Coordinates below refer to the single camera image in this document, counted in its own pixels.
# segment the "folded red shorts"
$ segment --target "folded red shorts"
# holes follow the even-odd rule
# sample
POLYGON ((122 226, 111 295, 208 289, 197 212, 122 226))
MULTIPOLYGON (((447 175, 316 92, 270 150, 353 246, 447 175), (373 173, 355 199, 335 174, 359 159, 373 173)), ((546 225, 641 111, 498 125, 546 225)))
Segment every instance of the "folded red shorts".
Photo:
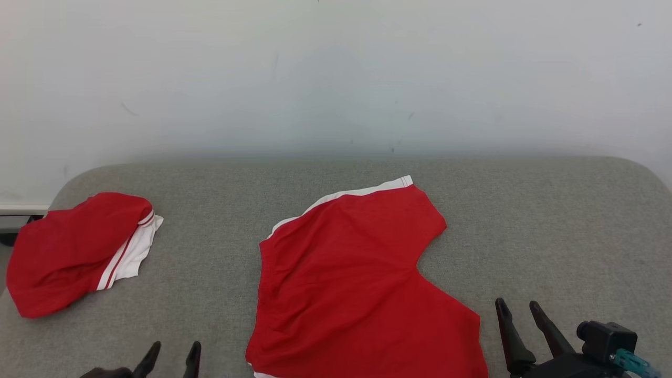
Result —
POLYGON ((19 314, 49 315, 137 276, 162 222, 144 198, 99 193, 23 226, 7 266, 7 290, 19 314))
POLYGON ((260 244, 255 377, 486 378, 479 316, 416 268, 446 227, 410 176, 278 223, 260 244))

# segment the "hem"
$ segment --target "hem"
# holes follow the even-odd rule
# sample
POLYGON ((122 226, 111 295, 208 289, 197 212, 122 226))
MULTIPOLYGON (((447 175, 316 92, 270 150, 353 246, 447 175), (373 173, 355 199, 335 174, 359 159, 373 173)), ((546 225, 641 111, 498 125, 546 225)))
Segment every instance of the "hem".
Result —
POLYGON ((266 239, 269 239, 273 234, 276 232, 278 228, 280 228, 282 225, 285 225, 286 223, 289 223, 293 221, 294 219, 298 219, 301 216, 305 215, 308 211, 313 210, 313 208, 329 202, 333 201, 336 198, 342 197, 342 196, 365 196, 367 194, 375 193, 375 192, 380 192, 382 190, 392 190, 392 189, 401 189, 401 188, 406 188, 407 186, 413 185, 413 179, 411 179, 410 176, 403 176, 400 177, 396 180, 393 181, 388 181, 384 182, 381 185, 378 186, 372 186, 370 188, 364 188, 364 189, 355 189, 355 190, 344 190, 343 192, 336 192, 333 194, 326 195, 320 199, 318 199, 314 204, 310 205, 301 215, 298 217, 292 217, 292 218, 287 218, 283 219, 280 222, 276 223, 276 225, 273 226, 273 229, 271 230, 271 234, 268 235, 266 239))
POLYGON ((254 371, 253 367, 252 367, 252 372, 254 373, 254 378, 278 378, 278 377, 275 377, 275 376, 270 375, 270 374, 258 373, 257 371, 254 371))
POLYGON ((96 291, 111 288, 116 280, 138 275, 140 263, 149 254, 154 234, 162 223, 163 218, 155 215, 154 211, 151 211, 143 220, 138 222, 138 227, 133 235, 112 256, 98 280, 96 291))

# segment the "white wall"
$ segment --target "white wall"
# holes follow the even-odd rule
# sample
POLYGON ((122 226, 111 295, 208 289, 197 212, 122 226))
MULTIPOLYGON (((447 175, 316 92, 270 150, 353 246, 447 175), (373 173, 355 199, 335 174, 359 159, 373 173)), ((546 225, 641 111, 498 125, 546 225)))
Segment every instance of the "white wall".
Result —
POLYGON ((0 205, 189 154, 615 155, 672 184, 669 0, 1 0, 0 205))

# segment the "wall mark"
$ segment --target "wall mark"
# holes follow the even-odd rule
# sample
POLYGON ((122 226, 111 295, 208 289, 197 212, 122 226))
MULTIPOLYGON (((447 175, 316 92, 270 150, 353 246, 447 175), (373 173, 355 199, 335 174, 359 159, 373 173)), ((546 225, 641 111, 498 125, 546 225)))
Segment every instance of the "wall mark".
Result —
POLYGON ((123 101, 122 101, 122 107, 123 107, 123 108, 124 108, 130 115, 135 116, 135 117, 139 117, 138 113, 136 113, 136 112, 132 111, 131 109, 129 109, 128 106, 126 106, 126 104, 124 104, 123 101))
POLYGON ((19 194, 16 194, 14 192, 10 192, 8 190, 4 190, 0 192, 0 200, 7 200, 7 201, 18 201, 21 199, 21 196, 19 194))

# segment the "gray fabric surface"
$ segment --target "gray fabric surface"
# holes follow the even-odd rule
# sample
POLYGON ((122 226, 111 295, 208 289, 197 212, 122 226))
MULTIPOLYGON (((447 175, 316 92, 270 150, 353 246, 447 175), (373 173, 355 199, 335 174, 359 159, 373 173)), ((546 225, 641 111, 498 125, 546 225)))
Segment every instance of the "gray fabric surface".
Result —
POLYGON ((494 302, 504 297, 538 360, 550 353, 530 315, 537 300, 572 344, 583 320, 618 322, 637 352, 672 373, 672 195, 646 168, 614 158, 119 165, 70 181, 53 209, 101 191, 149 199, 165 222, 140 276, 43 319, 0 298, 6 377, 78 377, 134 367, 155 340, 151 377, 181 377, 194 340, 202 377, 251 377, 258 243, 321 196, 410 174, 449 229, 419 269, 480 314, 491 377, 508 377, 494 302))

